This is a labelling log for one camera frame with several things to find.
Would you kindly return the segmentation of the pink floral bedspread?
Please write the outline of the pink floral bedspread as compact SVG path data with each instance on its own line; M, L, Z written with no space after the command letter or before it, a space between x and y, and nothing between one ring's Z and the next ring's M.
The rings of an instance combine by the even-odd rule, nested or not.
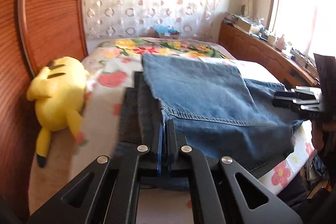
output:
M176 55L189 58L234 58L225 48L218 44L193 39L111 39L100 43L97 48L102 50L107 58L141 56L143 54Z

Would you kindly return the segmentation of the cardboard box on sideboard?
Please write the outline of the cardboard box on sideboard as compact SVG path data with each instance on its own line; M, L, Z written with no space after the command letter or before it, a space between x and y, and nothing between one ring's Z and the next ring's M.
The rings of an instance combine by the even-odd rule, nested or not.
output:
M236 26L245 32L255 35L259 34L261 28L258 24L254 24L254 22L250 22L249 20L245 20L242 18L238 18Z

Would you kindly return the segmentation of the white floral towel blanket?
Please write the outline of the white floral towel blanket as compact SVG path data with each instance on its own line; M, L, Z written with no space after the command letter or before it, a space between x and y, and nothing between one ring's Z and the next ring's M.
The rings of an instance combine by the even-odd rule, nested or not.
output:
M181 53L168 48L154 48L159 55L185 57L205 63L236 66L245 79L277 83L278 80L263 66L235 59L198 57L196 53ZM83 146L75 149L68 129L53 133L47 165L38 167L36 159L30 175L29 210L33 214L58 190L100 155L111 155L117 146L120 111L126 88L132 88L133 74L141 71L141 55L127 50L119 54L116 47L98 48L82 62L90 73L85 95L81 130ZM259 180L274 194L287 186L304 166L314 146L311 142L311 123L303 122L292 141L294 152ZM136 223L192 223L189 193L185 190L143 189L140 191Z

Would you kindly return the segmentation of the white jar on sideboard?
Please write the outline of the white jar on sideboard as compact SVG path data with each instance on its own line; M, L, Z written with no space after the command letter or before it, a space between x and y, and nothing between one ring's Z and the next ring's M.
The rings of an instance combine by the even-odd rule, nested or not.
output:
M275 34L269 34L267 42L270 46L274 47L277 43L276 35Z

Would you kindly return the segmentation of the wooden sideboard cabinet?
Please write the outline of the wooden sideboard cabinet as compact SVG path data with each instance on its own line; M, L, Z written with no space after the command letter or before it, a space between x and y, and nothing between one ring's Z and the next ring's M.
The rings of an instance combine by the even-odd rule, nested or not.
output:
M311 77L293 60L284 57L268 43L255 39L224 22L220 26L218 41L233 57L262 65L287 87L319 87L318 80Z

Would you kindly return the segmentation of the window with wooden frame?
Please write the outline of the window with wooden frame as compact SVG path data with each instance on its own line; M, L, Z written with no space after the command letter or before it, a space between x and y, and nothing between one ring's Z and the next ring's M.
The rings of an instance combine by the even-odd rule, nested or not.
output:
M335 0L273 0L268 27L311 59L335 55Z

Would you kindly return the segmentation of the wooden louvered wardrobe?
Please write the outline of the wooden louvered wardrobe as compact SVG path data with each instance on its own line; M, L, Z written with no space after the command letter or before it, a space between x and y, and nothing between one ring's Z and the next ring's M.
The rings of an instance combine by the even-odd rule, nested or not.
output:
M81 0L1 0L1 197L19 218L39 132L26 90L49 61L86 55Z

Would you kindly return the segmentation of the blue denim jeans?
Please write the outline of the blue denim jeans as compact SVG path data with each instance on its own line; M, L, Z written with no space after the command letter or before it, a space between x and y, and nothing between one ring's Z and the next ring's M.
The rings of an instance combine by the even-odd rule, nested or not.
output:
M206 156L230 156L257 177L268 173L294 151L292 137L302 120L274 107L281 83L245 79L237 67L183 57L145 54L141 71L159 103L163 139L167 123ZM139 144L120 141L115 155Z

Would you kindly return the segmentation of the dark folded pants stack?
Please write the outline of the dark folded pants stack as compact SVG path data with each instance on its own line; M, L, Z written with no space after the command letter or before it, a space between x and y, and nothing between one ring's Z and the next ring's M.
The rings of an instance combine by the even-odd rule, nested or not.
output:
M120 141L152 145L162 116L142 72L134 73L134 87L126 88L119 124Z

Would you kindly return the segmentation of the yellow pikachu plush toy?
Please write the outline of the yellow pikachu plush toy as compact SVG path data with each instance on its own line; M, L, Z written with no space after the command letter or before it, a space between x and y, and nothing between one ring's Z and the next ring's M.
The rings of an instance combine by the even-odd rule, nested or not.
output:
M62 57L43 67L31 81L26 98L35 102L41 126L35 146L39 167L47 162L53 132L68 128L76 143L85 142L80 127L88 75L80 61Z

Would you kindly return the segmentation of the cardboard box with blue items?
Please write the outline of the cardboard box with blue items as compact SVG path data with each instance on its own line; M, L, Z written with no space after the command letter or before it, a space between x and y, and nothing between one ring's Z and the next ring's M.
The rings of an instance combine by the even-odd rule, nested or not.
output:
M154 30L155 30L155 36L160 39L177 40L180 37L180 32L171 26L164 26L161 24L156 24L154 26Z

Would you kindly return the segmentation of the pink bottle on sideboard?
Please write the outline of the pink bottle on sideboard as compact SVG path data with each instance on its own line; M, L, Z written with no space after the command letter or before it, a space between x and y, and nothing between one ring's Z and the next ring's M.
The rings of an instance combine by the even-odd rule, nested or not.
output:
M286 49L285 35L282 35L280 38L278 38L275 47L279 51Z

